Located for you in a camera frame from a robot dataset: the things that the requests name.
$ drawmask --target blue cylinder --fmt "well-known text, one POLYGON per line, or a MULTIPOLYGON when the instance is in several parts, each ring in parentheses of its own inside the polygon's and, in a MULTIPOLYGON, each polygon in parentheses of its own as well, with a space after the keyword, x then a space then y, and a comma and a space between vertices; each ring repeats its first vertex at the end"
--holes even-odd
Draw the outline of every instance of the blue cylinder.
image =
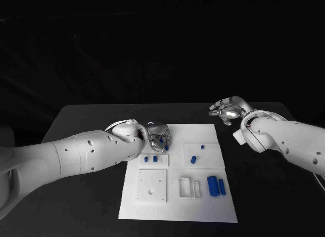
POLYGON ((195 162, 197 162, 197 157, 192 156, 192 158, 191 158, 191 163, 194 164, 195 162))
POLYGON ((218 179, 218 182, 220 182, 221 194, 226 195, 226 188, 224 188, 224 182, 223 182, 223 179, 218 179))
POLYGON ((211 191, 211 196, 220 196, 220 188, 218 188, 218 182, 217 182, 217 177, 210 176, 208 177, 208 184, 210 184, 210 191, 211 191))

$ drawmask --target black curtain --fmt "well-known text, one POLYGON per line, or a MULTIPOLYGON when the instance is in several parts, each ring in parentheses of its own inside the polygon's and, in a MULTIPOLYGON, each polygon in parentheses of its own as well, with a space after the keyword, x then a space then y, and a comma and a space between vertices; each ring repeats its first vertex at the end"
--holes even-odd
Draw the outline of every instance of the black curtain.
POLYGON ((325 126, 325 12, 252 2, 0 13, 0 124, 18 145, 41 142, 71 104, 239 95, 282 102, 299 121, 325 126))

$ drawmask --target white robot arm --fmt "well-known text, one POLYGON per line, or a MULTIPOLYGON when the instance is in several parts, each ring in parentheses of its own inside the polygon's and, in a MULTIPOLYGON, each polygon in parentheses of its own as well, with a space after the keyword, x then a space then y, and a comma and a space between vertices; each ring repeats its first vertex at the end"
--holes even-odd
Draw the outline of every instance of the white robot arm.
POLYGON ((254 151, 280 151, 286 160, 325 177, 325 129, 288 121, 275 112, 254 109, 233 96, 211 106, 211 116, 220 116, 231 126, 231 119, 241 118, 234 138, 240 145, 249 144, 254 151))
POLYGON ((0 219, 44 184, 132 161, 148 143, 165 153, 171 141, 166 124, 142 125, 136 120, 126 120, 106 131, 84 132, 32 146, 0 147, 0 219))

